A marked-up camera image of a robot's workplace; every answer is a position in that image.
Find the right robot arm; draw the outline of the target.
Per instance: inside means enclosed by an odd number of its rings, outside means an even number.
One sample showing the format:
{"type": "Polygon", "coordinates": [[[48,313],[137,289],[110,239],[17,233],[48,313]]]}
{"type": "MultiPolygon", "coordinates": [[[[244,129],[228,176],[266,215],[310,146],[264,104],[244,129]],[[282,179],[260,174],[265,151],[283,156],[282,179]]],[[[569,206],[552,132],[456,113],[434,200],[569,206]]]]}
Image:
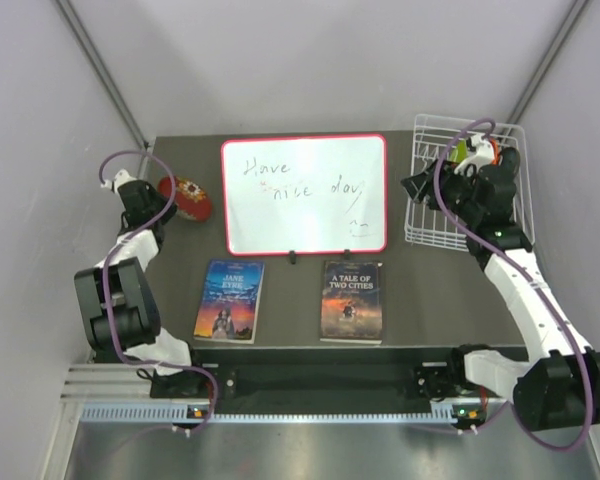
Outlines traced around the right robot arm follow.
{"type": "Polygon", "coordinates": [[[469,253],[505,301],[528,355],[514,361],[491,347],[458,347],[447,384],[461,396],[487,388],[509,401],[532,432],[597,425],[600,352],[567,320],[514,219],[520,163],[518,150],[507,147],[480,167],[434,162],[401,181],[412,201],[447,209],[461,225],[469,253]]]}

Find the red patterned plate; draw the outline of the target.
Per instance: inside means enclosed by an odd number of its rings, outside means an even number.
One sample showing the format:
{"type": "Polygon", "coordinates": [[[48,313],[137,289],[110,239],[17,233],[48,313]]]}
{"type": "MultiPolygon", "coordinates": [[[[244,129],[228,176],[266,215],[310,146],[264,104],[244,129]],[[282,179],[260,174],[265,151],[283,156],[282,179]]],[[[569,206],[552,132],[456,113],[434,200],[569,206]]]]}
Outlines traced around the red patterned plate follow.
{"type": "Polygon", "coordinates": [[[193,222],[206,222],[212,215],[212,202],[206,191],[192,180],[175,176],[175,198],[173,205],[163,215],[166,223],[174,215],[193,222]]]}

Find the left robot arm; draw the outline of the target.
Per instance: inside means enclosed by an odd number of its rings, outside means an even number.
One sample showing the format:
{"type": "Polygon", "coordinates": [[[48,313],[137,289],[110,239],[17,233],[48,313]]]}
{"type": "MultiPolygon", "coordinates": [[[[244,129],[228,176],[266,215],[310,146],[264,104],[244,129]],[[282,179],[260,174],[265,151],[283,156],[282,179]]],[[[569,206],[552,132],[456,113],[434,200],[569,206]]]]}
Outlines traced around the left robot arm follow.
{"type": "Polygon", "coordinates": [[[124,210],[116,244],[105,259],[74,276],[86,339],[95,352],[114,355],[116,333],[123,358],[145,363],[136,374],[151,383],[151,397],[192,398],[206,387],[207,374],[192,363],[189,344],[162,327],[145,275],[177,207],[124,170],[105,186],[118,195],[124,210]]]}

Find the orange plate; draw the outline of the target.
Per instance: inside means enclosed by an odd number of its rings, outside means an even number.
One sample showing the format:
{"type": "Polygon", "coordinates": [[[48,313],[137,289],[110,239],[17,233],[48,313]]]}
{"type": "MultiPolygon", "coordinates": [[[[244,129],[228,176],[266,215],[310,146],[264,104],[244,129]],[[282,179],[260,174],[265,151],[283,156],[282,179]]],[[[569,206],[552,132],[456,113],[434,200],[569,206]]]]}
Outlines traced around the orange plate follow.
{"type": "Polygon", "coordinates": [[[493,159],[491,161],[491,164],[499,165],[500,164],[500,150],[499,150],[498,143],[493,139],[489,139],[489,144],[491,146],[491,150],[493,153],[493,159]]]}

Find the lime green plate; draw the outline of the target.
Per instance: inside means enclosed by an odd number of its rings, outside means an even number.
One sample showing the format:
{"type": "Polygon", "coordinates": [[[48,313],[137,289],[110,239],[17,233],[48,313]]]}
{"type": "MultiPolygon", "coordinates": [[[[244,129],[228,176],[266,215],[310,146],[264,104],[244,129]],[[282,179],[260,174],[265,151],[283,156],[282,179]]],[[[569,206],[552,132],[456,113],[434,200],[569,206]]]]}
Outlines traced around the lime green plate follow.
{"type": "Polygon", "coordinates": [[[454,164],[459,164],[464,161],[470,154],[467,140],[460,140],[458,144],[453,147],[448,155],[448,160],[454,164]]]}

